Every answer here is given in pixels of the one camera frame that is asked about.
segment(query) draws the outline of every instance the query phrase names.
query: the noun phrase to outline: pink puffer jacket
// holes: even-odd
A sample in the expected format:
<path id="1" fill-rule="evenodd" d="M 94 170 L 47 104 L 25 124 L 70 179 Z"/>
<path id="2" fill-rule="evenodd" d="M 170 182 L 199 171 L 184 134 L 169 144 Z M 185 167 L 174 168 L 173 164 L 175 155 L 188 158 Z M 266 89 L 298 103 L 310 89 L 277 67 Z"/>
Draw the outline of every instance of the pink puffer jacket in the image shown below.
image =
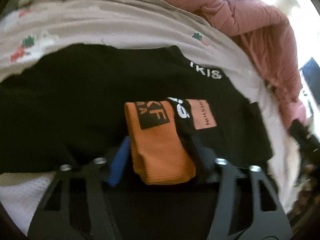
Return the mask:
<path id="1" fill-rule="evenodd" d="M 301 79 L 297 44 L 289 20 L 279 9 L 259 0 L 163 0 L 199 15 L 232 39 L 269 82 L 286 128 L 294 119 L 306 121 L 298 99 Z"/>

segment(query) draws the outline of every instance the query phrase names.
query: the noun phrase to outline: orange label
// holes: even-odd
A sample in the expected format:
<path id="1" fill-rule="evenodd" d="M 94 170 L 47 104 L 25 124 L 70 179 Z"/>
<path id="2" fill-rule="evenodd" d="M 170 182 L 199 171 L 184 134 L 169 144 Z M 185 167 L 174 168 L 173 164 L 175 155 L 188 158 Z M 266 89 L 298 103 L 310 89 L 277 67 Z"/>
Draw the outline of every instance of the orange label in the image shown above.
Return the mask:
<path id="1" fill-rule="evenodd" d="M 206 100 L 188 99 L 188 102 L 191 105 L 193 123 L 197 130 L 217 126 Z"/>

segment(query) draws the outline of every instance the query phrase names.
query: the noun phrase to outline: screw head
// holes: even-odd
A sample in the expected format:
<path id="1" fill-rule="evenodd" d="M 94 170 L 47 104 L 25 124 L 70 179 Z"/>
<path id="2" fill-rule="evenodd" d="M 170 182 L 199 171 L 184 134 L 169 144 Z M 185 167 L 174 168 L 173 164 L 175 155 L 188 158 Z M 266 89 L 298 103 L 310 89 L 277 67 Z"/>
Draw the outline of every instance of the screw head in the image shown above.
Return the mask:
<path id="1" fill-rule="evenodd" d="M 71 165 L 63 164 L 60 166 L 60 171 L 70 171 L 72 169 Z"/>
<path id="2" fill-rule="evenodd" d="M 105 158 L 96 158 L 93 160 L 94 164 L 98 165 L 98 164 L 105 164 L 107 162 L 107 160 Z"/>
<path id="3" fill-rule="evenodd" d="M 253 172 L 260 172 L 261 171 L 261 167 L 252 165 L 252 166 L 249 167 L 249 170 L 253 171 Z"/>
<path id="4" fill-rule="evenodd" d="M 226 159 L 221 159 L 221 158 L 217 158 L 214 160 L 215 163 L 217 163 L 218 165 L 227 165 L 228 161 Z"/>

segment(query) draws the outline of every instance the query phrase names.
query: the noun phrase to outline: logo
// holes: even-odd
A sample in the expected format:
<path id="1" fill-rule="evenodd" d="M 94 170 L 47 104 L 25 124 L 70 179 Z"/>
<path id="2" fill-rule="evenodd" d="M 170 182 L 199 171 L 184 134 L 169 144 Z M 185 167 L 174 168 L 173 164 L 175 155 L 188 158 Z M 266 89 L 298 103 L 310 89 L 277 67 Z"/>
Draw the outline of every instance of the logo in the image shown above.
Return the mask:
<path id="1" fill-rule="evenodd" d="M 183 101 L 181 99 L 177 99 L 177 98 L 168 98 L 168 99 L 178 103 L 177 104 L 177 112 L 181 118 L 190 118 L 190 115 L 188 114 L 186 109 L 181 105 L 183 103 Z"/>
<path id="2" fill-rule="evenodd" d="M 220 79 L 222 75 L 219 70 L 211 70 L 209 68 L 203 68 L 199 65 L 195 65 L 194 62 L 190 62 L 190 67 L 196 66 L 196 71 L 200 72 L 203 76 L 212 77 L 213 79 Z"/>
<path id="3" fill-rule="evenodd" d="M 167 112 L 161 102 L 135 102 L 140 127 L 142 130 L 169 123 Z"/>

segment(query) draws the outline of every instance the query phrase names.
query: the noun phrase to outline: orange sock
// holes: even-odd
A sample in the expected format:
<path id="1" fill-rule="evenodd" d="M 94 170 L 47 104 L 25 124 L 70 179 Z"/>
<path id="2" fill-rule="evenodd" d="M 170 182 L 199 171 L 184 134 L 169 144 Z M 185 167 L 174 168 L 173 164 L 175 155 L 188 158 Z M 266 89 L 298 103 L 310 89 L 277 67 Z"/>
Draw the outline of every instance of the orange sock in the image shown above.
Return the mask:
<path id="1" fill-rule="evenodd" d="M 174 185 L 196 175 L 196 167 L 177 135 L 168 101 L 126 103 L 125 117 L 133 169 L 145 184 Z"/>

